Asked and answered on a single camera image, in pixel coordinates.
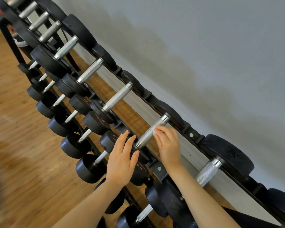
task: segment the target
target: black metal rack frame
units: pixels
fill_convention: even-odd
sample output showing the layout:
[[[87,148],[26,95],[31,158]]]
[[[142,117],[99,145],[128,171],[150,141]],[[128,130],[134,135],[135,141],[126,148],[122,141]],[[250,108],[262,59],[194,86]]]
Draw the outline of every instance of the black metal rack frame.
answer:
[[[15,42],[9,32],[9,30],[6,27],[6,22],[4,21],[4,19],[2,19],[2,21],[0,21],[0,29],[2,31],[2,34],[4,35],[4,37],[6,38],[8,44],[10,45],[13,53],[15,54],[17,60],[19,62],[23,62],[24,59],[21,55],[21,53],[19,52],[19,49],[17,48],[17,46],[15,45]],[[113,75],[115,75],[120,81],[122,81],[124,84],[125,82],[122,80],[122,78],[120,77],[120,71],[121,68],[119,68],[119,70],[117,71],[112,71],[110,70],[108,67],[106,67]],[[91,87],[89,87],[86,83],[85,86],[87,86],[90,91],[91,94],[93,95],[93,99],[94,100],[99,100],[102,101],[102,99],[100,99],[96,93],[93,91],[93,89]],[[148,91],[147,89],[145,89],[145,94],[143,96],[140,96],[138,93],[136,93],[135,91],[133,91],[136,95],[138,95],[140,97],[141,100],[143,100],[145,103],[148,104],[149,107],[151,107],[156,113],[158,113],[159,115],[161,115],[156,109],[155,109],[155,105],[157,104],[157,102],[159,101],[159,99],[157,99],[154,95],[152,95],[152,93],[150,91]],[[132,132],[132,130],[130,130],[128,128],[128,126],[125,125],[125,123],[118,118],[117,115],[114,114],[113,111],[111,111],[111,113],[114,115],[114,117],[117,120],[117,123],[114,124],[114,128],[120,132],[123,133],[125,132],[125,130],[129,130],[129,132],[131,132],[132,134],[134,134]],[[171,126],[173,126],[183,137],[185,137],[195,148],[197,148],[202,154],[204,154],[207,158],[211,159],[213,158],[211,156],[210,153],[207,152],[207,150],[202,149],[199,146],[199,143],[202,141],[202,139],[205,137],[204,135],[199,134],[195,129],[193,129],[190,124],[186,121],[184,121],[185,123],[185,128],[183,130],[179,130],[175,125],[173,125],[171,122],[169,122],[169,124]],[[95,154],[99,154],[99,150],[96,149],[95,151],[93,150],[93,153]],[[154,172],[154,174],[158,177],[158,179],[160,181],[163,181],[165,178],[169,177],[167,172],[165,171],[164,166],[162,165],[162,163],[159,161],[159,159],[154,155],[154,153],[149,150],[147,147],[145,147],[143,149],[144,153],[148,153],[149,157],[151,158],[151,162],[149,162],[147,164],[147,166]],[[235,178],[233,177],[227,170],[225,170],[224,168],[221,168],[221,170],[227,174],[227,176],[229,176],[237,185],[239,185],[247,194],[249,194],[256,202],[258,202],[266,211],[268,211],[275,219],[277,219],[279,222],[284,223],[285,222],[285,214],[284,213],[280,213],[279,211],[277,211],[275,208],[273,208],[273,206],[267,202],[266,198],[264,197],[264,195],[266,194],[267,189],[264,187],[264,185],[262,185],[261,183],[258,183],[257,181],[255,181],[252,177],[248,176],[247,178]]]

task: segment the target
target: forearm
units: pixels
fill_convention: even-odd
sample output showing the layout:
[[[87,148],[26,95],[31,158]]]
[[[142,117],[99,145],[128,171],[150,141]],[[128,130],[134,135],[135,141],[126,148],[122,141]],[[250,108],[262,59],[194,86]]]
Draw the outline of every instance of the forearm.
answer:
[[[184,166],[173,169],[169,175],[182,193],[199,228],[239,228],[239,225],[198,184]]]
[[[95,192],[65,215],[53,228],[94,228],[120,192],[120,188],[105,181]]]

